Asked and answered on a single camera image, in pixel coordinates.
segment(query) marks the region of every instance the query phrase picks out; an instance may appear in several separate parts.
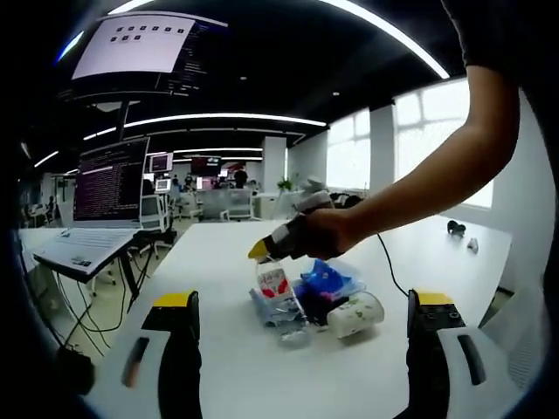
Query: hand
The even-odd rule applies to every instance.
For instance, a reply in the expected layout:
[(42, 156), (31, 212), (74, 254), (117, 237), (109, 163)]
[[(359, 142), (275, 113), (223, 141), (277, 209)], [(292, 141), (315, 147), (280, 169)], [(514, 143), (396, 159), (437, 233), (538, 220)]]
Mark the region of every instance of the hand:
[[(351, 218), (346, 209), (317, 209), (306, 217), (311, 230), (323, 230), (334, 235), (334, 246), (340, 253), (345, 253), (359, 243), (359, 239), (352, 233)], [(311, 258), (323, 260), (332, 257), (320, 249), (309, 248), (307, 254)]]

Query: black sleeve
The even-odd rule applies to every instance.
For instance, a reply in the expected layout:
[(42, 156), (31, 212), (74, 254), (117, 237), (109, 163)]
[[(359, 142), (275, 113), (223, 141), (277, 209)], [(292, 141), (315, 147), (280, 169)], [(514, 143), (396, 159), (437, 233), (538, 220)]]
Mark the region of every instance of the black sleeve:
[(507, 44), (494, 0), (442, 0), (462, 46), (464, 66), (480, 65), (507, 74)]

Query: paper cup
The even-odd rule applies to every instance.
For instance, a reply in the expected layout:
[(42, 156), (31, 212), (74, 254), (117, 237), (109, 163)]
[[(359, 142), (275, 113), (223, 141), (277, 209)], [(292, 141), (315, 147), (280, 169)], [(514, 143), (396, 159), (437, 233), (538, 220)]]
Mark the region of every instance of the paper cup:
[(384, 320), (380, 301), (369, 292), (358, 292), (347, 303), (327, 316), (329, 329), (338, 338), (345, 338)]

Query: potted plant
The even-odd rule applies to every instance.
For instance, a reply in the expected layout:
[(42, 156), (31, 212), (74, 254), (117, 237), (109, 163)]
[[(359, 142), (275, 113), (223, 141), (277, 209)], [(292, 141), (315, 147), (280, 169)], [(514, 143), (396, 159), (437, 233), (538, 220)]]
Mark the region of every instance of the potted plant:
[(289, 179), (287, 179), (285, 177), (282, 177), (281, 180), (278, 182), (278, 189), (281, 192), (285, 192), (287, 190), (292, 190), (293, 189), (293, 184)]

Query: laptop keyboard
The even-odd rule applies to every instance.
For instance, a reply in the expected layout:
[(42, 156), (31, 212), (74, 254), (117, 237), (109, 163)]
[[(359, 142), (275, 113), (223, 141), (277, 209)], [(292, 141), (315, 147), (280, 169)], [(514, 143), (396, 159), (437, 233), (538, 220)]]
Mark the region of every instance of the laptop keyboard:
[(96, 230), (70, 229), (56, 236), (57, 243), (75, 244), (78, 246), (92, 246), (104, 249), (113, 248), (123, 237), (127, 237), (130, 230)]

